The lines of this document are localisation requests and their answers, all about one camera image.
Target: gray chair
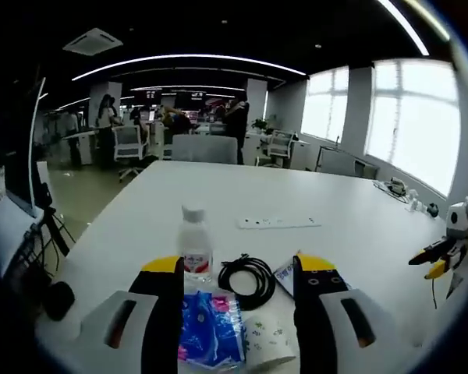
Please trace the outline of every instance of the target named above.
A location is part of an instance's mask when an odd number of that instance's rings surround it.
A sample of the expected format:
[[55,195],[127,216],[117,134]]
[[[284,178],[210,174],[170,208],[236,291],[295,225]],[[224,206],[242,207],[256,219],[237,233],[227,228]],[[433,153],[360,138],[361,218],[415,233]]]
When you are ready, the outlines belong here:
[[128,174],[138,175],[144,168],[132,166],[131,161],[141,161],[146,154],[147,140],[142,143],[140,140],[139,126],[119,126],[113,128],[115,133],[115,161],[129,159],[127,168],[119,171],[119,181],[121,182]]
[[237,164],[237,139],[216,135],[175,135],[172,160]]

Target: blue tissue package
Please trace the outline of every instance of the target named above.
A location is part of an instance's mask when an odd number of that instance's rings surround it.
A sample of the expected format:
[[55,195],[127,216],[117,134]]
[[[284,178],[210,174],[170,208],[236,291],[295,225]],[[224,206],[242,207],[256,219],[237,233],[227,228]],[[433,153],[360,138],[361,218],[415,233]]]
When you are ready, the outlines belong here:
[[206,369],[233,367],[244,361],[241,311],[235,295],[198,291],[185,294],[180,361]]

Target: water bottle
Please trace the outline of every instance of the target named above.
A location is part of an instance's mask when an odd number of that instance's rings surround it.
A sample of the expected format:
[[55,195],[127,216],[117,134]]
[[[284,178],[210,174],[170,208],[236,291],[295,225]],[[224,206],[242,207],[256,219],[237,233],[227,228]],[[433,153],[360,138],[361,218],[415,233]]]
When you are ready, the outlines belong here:
[[207,225],[204,222],[204,209],[182,205],[183,222],[179,229],[179,254],[184,258],[185,278],[197,281],[211,280],[213,246]]

